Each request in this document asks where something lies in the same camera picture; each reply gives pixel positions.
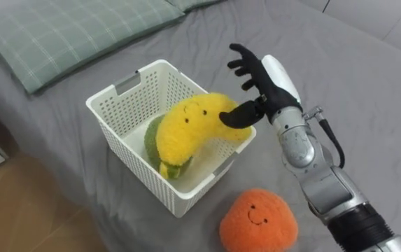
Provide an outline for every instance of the plaid pillowcase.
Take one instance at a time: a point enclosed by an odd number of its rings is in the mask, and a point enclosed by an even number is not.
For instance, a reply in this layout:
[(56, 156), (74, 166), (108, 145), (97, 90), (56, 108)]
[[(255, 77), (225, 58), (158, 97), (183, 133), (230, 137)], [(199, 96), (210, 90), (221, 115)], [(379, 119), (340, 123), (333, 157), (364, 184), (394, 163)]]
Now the plaid pillowcase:
[(31, 94), (183, 16), (164, 0), (31, 0), (0, 13), (0, 55)]
[(214, 4), (223, 0), (166, 0), (173, 4), (182, 11), (190, 11), (193, 8), (198, 8), (200, 6), (205, 6), (208, 4)]

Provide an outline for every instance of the white basket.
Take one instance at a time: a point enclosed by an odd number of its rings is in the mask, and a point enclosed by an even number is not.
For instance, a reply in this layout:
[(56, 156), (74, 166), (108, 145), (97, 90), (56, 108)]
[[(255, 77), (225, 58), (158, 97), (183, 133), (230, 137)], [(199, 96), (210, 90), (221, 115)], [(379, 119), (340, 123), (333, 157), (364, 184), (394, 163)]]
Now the white basket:
[(182, 177), (176, 181), (163, 179), (148, 162), (144, 147), (147, 126), (180, 100), (204, 93), (207, 91), (170, 63), (157, 60), (86, 102), (111, 150), (177, 218), (188, 212), (228, 171), (256, 135), (252, 127), (251, 136), (239, 146), (213, 139), (198, 151)]

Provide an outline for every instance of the gray bed sheet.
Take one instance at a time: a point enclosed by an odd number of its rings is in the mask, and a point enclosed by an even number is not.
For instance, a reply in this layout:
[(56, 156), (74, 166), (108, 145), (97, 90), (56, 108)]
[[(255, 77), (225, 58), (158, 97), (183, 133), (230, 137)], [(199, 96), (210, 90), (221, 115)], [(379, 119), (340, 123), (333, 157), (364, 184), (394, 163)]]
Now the gray bed sheet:
[(254, 187), (291, 206), (300, 227), (291, 251), (339, 251), (283, 168), (266, 120), (229, 173), (177, 219), (108, 149), (85, 107), (88, 97), (157, 59), (169, 60), (208, 91), (253, 99), (257, 92), (242, 92), (244, 78), (226, 67), (238, 57), (227, 49), (231, 42), (277, 57), (304, 107), (325, 108), (346, 151), (346, 171), (401, 234), (401, 51), (295, 1), (229, 0), (193, 11), (181, 24), (32, 97), (0, 68), (0, 120), (24, 152), (49, 167), (68, 197), (91, 209), (110, 251), (222, 251), (218, 224), (237, 195)]

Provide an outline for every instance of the yellow plush toy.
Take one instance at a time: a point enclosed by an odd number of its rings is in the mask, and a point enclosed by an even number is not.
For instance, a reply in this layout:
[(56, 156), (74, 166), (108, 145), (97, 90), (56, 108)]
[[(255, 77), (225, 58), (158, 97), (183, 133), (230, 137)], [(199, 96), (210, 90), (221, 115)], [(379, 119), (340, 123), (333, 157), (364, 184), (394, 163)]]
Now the yellow plush toy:
[(190, 164), (193, 155), (209, 139), (245, 141), (251, 129), (232, 129), (219, 119), (237, 103), (218, 93), (198, 94), (177, 103), (149, 124), (145, 146), (152, 165), (165, 179), (177, 179)]

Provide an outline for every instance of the embroidered mouth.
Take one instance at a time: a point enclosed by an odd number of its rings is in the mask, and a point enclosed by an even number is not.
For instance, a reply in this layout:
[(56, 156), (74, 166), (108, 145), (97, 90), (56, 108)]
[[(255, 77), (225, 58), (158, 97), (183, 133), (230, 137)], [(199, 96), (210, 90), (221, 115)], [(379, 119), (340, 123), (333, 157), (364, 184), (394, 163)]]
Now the embroidered mouth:
[(255, 225), (261, 225), (262, 222), (256, 223), (256, 222), (253, 222), (253, 221), (251, 220), (251, 218), (250, 218), (250, 211), (251, 211), (251, 210), (249, 210), (248, 213), (247, 213), (248, 219), (249, 219), (253, 224), (255, 224)]

